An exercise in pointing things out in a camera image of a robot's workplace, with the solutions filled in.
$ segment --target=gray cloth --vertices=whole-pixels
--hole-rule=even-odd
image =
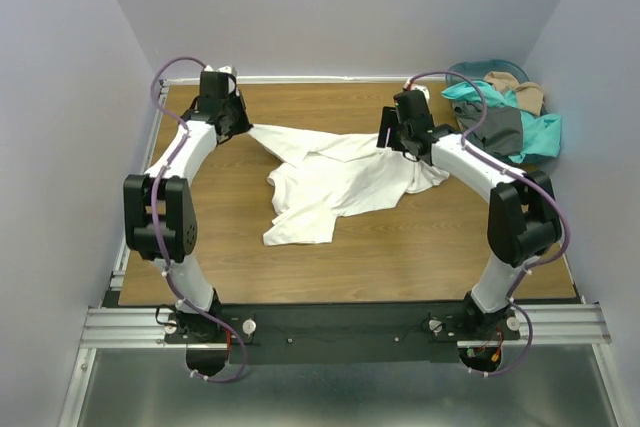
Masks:
[[[463,130],[473,127],[482,115],[482,104],[454,102],[453,111]],[[469,136],[471,143],[496,157],[507,157],[522,151],[522,120],[520,110],[513,107],[494,107],[478,130]]]

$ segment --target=screw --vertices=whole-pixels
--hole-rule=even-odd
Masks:
[[[520,330],[520,321],[515,317],[509,317],[507,319],[507,328],[513,332]]]
[[[442,322],[440,322],[439,320],[430,320],[429,330],[437,334],[442,330]]]
[[[256,321],[253,319],[247,319],[242,323],[242,331],[247,334],[247,335],[251,335],[256,331]]]

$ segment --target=pile of clothes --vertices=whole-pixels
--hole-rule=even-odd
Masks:
[[[562,118],[546,114],[544,94],[534,82],[520,83],[508,72],[489,72],[474,82],[487,101],[487,118],[469,140],[485,152],[514,164],[535,163],[560,153]],[[453,101],[463,130],[482,115],[480,96],[468,83],[452,85],[442,96]]]

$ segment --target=white wall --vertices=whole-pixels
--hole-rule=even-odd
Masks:
[[[151,69],[116,0],[0,0],[0,425],[57,424],[122,235]]]
[[[528,74],[542,81],[550,109],[564,117],[553,181],[574,233],[572,271],[588,300],[602,303],[629,398],[636,400],[639,25],[638,0],[561,0],[526,62]]]
[[[462,60],[523,62],[558,2],[118,1],[152,67],[191,54],[233,63],[244,75],[398,75]]]

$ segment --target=tan cloth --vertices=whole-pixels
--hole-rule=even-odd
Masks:
[[[518,100],[518,107],[521,110],[531,112],[535,116],[540,115],[544,94],[540,86],[535,82],[521,84],[509,72],[489,72],[485,75],[484,81],[493,85],[493,88],[500,93],[513,90]]]

